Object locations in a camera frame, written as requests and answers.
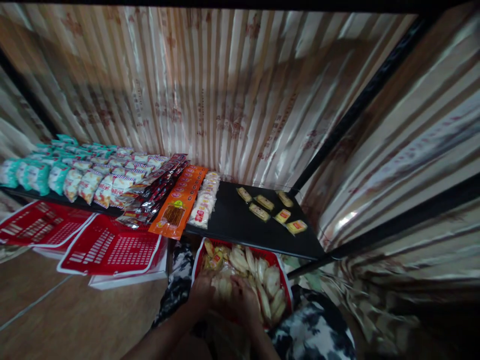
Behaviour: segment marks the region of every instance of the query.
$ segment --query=sausage package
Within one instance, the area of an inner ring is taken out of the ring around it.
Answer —
[[[149,232],[180,240],[208,169],[189,165],[165,199]]]

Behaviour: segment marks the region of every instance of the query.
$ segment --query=black shelf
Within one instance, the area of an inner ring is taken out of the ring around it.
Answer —
[[[21,197],[26,197],[31,199],[39,199],[49,203],[65,205],[72,208],[86,210],[92,213],[106,214],[113,217],[119,217],[124,213],[123,210],[117,207],[109,207],[106,209],[94,202],[92,202],[91,205],[88,205],[87,202],[81,197],[78,197],[75,200],[75,202],[70,202],[66,196],[60,196],[53,191],[50,191],[50,193],[47,196],[40,196],[40,194],[37,191],[34,191],[34,190],[26,191],[22,186],[18,186],[16,188],[0,186],[0,190],[4,191],[7,194],[12,194],[14,196],[21,196]]]
[[[245,188],[252,197],[263,195],[275,205],[267,222],[249,210],[249,206],[237,193],[239,187]],[[275,190],[222,181],[216,194],[215,209],[208,221],[208,229],[187,224],[185,231],[298,258],[318,260],[325,252],[302,208],[294,198],[292,201],[293,207],[287,208]],[[281,209],[291,212],[287,222],[302,220],[308,225],[307,230],[293,236],[285,226],[273,219]]]

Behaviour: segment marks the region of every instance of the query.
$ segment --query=human hand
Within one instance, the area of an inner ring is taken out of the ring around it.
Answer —
[[[193,282],[187,304],[203,315],[212,306],[215,288],[212,286],[213,271],[203,271]]]
[[[237,311],[237,318],[247,329],[262,327],[262,314],[260,311],[257,289],[252,289],[245,279],[232,275],[231,301]]]

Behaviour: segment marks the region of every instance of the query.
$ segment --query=red shopping basket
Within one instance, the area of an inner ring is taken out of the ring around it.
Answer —
[[[97,214],[72,240],[56,269],[77,275],[143,274],[156,258],[160,239],[148,226],[133,230]]]
[[[0,222],[0,243],[59,248],[92,217],[89,211],[34,201]]]
[[[233,245],[231,242],[204,237],[201,241],[200,248],[196,252],[195,262],[193,263],[193,272],[191,277],[192,286],[195,282],[195,279],[200,273],[204,254],[207,253],[207,249],[205,249],[205,245],[204,245],[205,239],[209,239],[214,247],[226,246],[227,248],[231,249]],[[276,265],[280,269],[280,284],[281,284],[281,287],[285,290],[285,299],[286,299],[286,305],[287,305],[285,312],[283,313],[283,317],[285,317],[286,315],[290,315],[294,309],[293,308],[294,296],[292,295],[292,289],[290,288],[290,283],[287,278],[287,273],[285,272],[285,269],[282,265],[282,261],[279,259],[279,257],[275,253],[271,251],[261,250],[254,247],[250,247],[250,250],[255,258],[265,259],[268,262],[269,266]],[[229,318],[229,320],[234,323],[237,323],[237,319],[233,315]]]

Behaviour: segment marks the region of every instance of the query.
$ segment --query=small yellow snack packet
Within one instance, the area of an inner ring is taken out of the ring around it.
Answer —
[[[246,203],[249,203],[252,201],[252,197],[250,196],[250,194],[247,192],[247,190],[245,190],[243,187],[237,187],[236,188],[236,192],[238,193],[238,195],[240,195],[240,197],[245,200]]]
[[[277,191],[276,194],[287,208],[291,208],[294,205],[294,202],[290,200],[285,191]]]
[[[288,210],[282,209],[276,216],[275,220],[277,220],[280,224],[285,224],[285,222],[289,219],[291,213]]]
[[[286,228],[288,229],[289,232],[295,235],[295,234],[301,233],[302,231],[307,230],[308,226],[302,220],[297,220],[297,221],[289,222],[286,225]]]
[[[259,203],[260,205],[262,205],[265,209],[268,209],[268,210],[273,210],[275,205],[273,202],[271,202],[270,200],[268,200],[265,196],[263,195],[258,195],[257,197],[255,197],[255,200],[257,201],[257,203]]]
[[[268,212],[263,210],[260,206],[255,205],[254,203],[251,203],[250,206],[248,207],[252,213],[257,215],[260,219],[262,219],[264,222],[266,222],[268,219],[270,219],[270,215]]]

